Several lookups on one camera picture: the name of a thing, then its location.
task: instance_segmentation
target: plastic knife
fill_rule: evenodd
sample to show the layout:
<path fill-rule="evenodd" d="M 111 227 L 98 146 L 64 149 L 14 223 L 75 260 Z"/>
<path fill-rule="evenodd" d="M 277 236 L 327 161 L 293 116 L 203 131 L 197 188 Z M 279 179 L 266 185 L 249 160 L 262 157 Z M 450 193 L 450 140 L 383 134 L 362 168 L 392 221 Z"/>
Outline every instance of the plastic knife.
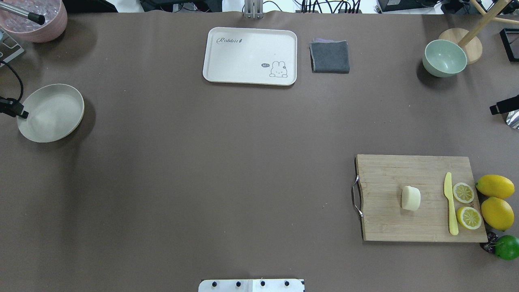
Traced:
<path fill-rule="evenodd" d="M 453 183 L 452 174 L 450 172 L 447 172 L 445 175 L 445 181 L 443 183 L 443 194 L 449 201 L 449 232 L 452 235 L 458 235 L 458 221 L 456 221 L 456 213 L 454 212 Z"/>

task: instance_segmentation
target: lemon slice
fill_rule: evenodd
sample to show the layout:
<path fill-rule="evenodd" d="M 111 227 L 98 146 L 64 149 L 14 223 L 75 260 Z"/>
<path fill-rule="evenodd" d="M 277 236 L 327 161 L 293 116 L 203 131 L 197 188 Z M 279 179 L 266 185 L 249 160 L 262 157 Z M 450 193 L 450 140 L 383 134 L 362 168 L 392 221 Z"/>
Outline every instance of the lemon slice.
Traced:
<path fill-rule="evenodd" d="M 474 200 L 474 190 L 466 183 L 459 182 L 454 185 L 453 193 L 456 200 L 462 203 L 470 203 Z"/>
<path fill-rule="evenodd" d="M 478 229 L 481 226 L 481 215 L 472 207 L 461 207 L 456 212 L 458 222 L 465 228 L 470 230 Z"/>

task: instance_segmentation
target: rabbit cartoon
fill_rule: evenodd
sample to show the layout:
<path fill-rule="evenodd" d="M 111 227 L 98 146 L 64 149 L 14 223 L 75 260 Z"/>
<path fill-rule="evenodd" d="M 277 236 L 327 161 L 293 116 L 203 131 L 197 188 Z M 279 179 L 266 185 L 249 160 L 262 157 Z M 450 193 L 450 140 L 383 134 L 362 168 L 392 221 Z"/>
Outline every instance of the rabbit cartoon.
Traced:
<path fill-rule="evenodd" d="M 275 61 L 272 63 L 272 70 L 270 70 L 270 77 L 288 77 L 285 62 Z"/>

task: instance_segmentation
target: gray cloth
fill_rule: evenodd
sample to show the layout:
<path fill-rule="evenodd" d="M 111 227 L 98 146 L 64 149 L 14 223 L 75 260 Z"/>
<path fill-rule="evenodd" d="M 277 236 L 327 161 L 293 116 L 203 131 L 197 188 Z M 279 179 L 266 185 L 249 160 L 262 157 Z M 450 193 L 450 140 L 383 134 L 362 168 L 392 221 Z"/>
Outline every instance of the gray cloth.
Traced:
<path fill-rule="evenodd" d="M 347 41 L 316 38 L 310 42 L 310 56 L 314 72 L 349 73 Z"/>

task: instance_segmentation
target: metal handle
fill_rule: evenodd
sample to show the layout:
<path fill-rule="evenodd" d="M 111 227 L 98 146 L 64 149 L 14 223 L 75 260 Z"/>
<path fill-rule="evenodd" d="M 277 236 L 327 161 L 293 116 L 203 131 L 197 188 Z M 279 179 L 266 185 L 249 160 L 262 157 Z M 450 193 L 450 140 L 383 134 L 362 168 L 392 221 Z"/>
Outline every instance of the metal handle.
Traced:
<path fill-rule="evenodd" d="M 10 12 L 12 14 L 21 16 L 23 18 L 27 18 L 31 21 L 38 23 L 39 25 L 43 25 L 45 23 L 45 17 L 43 15 L 39 15 L 36 13 L 29 12 L 20 7 L 11 5 L 9 3 L 0 2 L 0 9 Z"/>
<path fill-rule="evenodd" d="M 361 220 L 361 218 L 364 217 L 364 214 L 362 213 L 362 211 L 360 211 L 360 209 L 355 204 L 355 185 L 358 183 L 359 183 L 359 176 L 357 175 L 357 177 L 355 177 L 355 181 L 351 185 L 351 202 L 353 203 L 353 207 L 355 208 L 355 210 L 357 210 L 357 212 L 359 213 L 359 220 Z"/>

